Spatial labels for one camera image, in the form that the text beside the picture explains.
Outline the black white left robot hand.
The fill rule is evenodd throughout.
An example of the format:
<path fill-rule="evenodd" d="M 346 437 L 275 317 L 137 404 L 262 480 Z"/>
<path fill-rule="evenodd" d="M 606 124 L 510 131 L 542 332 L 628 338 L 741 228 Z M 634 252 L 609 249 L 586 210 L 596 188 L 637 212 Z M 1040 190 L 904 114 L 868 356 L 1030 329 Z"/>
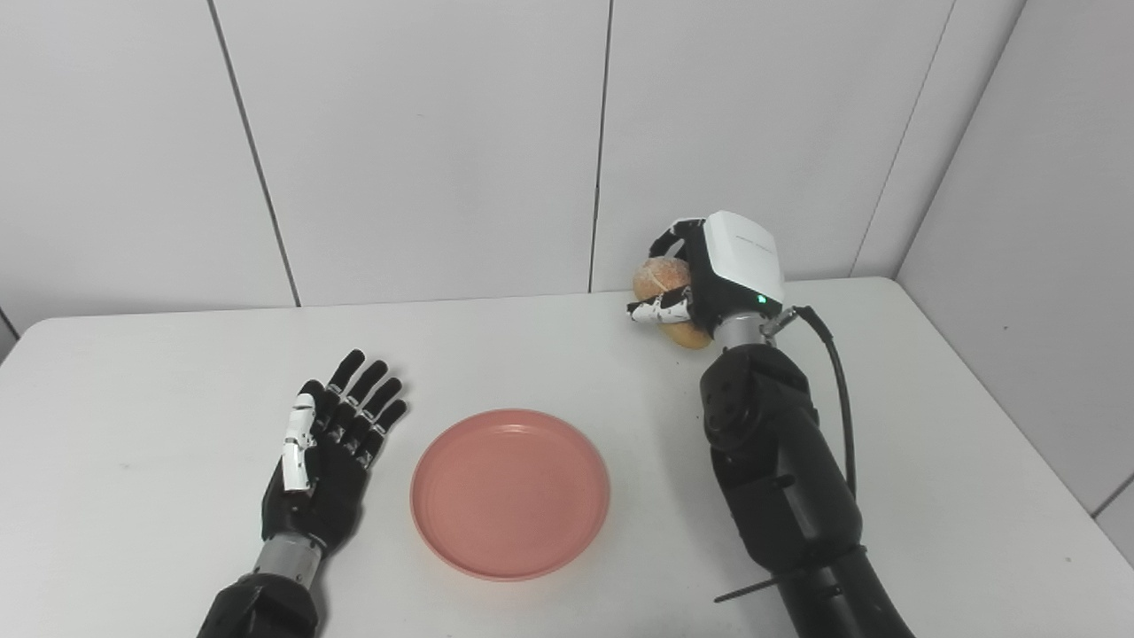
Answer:
<path fill-rule="evenodd" d="M 371 467 L 408 412 L 400 393 L 389 364 L 361 350 L 301 388 L 260 501 L 261 541 L 297 534 L 328 555 L 353 536 Z"/>

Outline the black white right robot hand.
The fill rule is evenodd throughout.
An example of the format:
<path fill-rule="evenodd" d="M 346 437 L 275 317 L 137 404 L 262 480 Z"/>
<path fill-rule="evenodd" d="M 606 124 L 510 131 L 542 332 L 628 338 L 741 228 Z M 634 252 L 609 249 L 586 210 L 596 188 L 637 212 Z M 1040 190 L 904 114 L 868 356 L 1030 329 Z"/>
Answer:
<path fill-rule="evenodd" d="M 684 263 L 689 283 L 628 304 L 632 322 L 692 323 L 714 337 L 730 318 L 781 315 L 782 270 L 773 233 L 748 218 L 717 211 L 678 219 L 652 243 L 649 258 Z"/>

